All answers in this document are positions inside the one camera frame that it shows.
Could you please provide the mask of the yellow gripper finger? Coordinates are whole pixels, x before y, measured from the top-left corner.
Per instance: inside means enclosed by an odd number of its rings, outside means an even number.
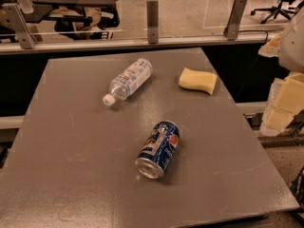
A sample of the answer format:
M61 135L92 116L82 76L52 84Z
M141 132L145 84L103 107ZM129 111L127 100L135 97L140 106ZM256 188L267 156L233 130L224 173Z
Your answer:
M274 137L285 130L304 109L304 74L291 72L286 78L275 78L262 116L260 132Z
M268 58L277 57L280 37L281 37L281 35L277 35L276 37L271 39L269 42L267 42L265 45L263 45L258 50L258 54L261 56L264 56L264 57L268 57Z

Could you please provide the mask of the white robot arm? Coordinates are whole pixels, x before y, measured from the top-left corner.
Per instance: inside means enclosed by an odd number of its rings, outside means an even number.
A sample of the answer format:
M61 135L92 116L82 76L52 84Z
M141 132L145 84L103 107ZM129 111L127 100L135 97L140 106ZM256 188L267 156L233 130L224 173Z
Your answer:
M274 137L284 131L304 109L304 26L303 18L294 18L281 34L258 51L264 57L277 57L290 73L275 78L262 116L260 131Z

